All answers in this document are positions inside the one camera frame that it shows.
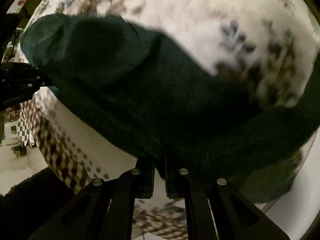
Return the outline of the white floral bed sheet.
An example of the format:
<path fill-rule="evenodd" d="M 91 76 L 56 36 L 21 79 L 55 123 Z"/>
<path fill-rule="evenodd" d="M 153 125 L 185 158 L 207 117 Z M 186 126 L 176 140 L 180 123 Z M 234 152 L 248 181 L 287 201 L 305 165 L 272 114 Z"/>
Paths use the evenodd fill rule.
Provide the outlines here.
<path fill-rule="evenodd" d="M 271 96 L 267 89 L 275 88 L 276 103 L 289 107 L 294 99 L 285 99 L 289 93 L 301 96 L 311 75 L 313 59 L 319 51 L 319 24 L 302 0 L 43 0 L 37 6 L 26 28 L 41 16 L 54 12 L 66 15 L 90 15 L 103 17 L 120 15 L 123 19 L 143 27 L 163 31 L 178 42 L 196 63 L 211 75 L 217 74 L 218 63 L 231 63 L 240 70 L 241 61 L 245 72 L 253 63 L 261 66 L 262 81 L 258 81 L 258 102 L 267 103 Z M 81 150 L 93 147 L 93 155 L 102 154 L 107 147 L 107 156 L 101 161 L 113 160 L 128 168 L 133 157 L 116 149 L 92 128 L 71 114 L 48 88 L 41 88 L 29 106 L 23 111 L 35 134 L 36 120 L 48 121 L 52 142 L 58 135 L 77 128 L 81 133 L 72 135 Z M 33 135 L 40 140 L 40 135 Z M 266 211 L 276 200 L 269 200 L 271 193 L 279 193 L 293 183 L 312 148 L 315 135 L 302 148 L 274 165 L 253 172 L 245 182 L 245 192 L 258 200 L 257 207 Z M 137 200 L 132 239 L 188 239 L 183 200 L 168 200 L 164 195 L 164 181 L 156 172 L 156 192 L 151 200 Z"/>

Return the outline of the checkered cloth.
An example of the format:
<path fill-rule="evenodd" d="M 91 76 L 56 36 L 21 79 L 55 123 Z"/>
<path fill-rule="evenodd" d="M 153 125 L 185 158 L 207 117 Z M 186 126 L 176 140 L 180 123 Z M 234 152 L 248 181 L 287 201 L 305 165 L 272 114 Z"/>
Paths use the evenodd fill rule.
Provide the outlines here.
<path fill-rule="evenodd" d="M 32 136 L 28 125 L 28 120 L 26 119 L 25 114 L 23 112 L 20 112 L 20 117 L 18 119 L 17 125 L 17 132 L 23 146 L 27 146 Z"/>

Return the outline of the dark green denim pants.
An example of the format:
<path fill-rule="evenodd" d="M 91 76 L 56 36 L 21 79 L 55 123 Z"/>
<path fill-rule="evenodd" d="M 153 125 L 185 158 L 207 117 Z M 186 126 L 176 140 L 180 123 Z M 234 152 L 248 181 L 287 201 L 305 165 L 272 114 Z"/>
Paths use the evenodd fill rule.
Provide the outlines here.
<path fill-rule="evenodd" d="M 202 70 L 165 34 L 119 16 L 52 14 L 23 34 L 21 50 L 77 117 L 135 157 L 159 168 L 186 163 L 241 187 L 254 171 L 288 157 L 319 127 L 319 66 L 292 108 L 253 94 L 260 63 L 249 70 L 216 63 Z"/>

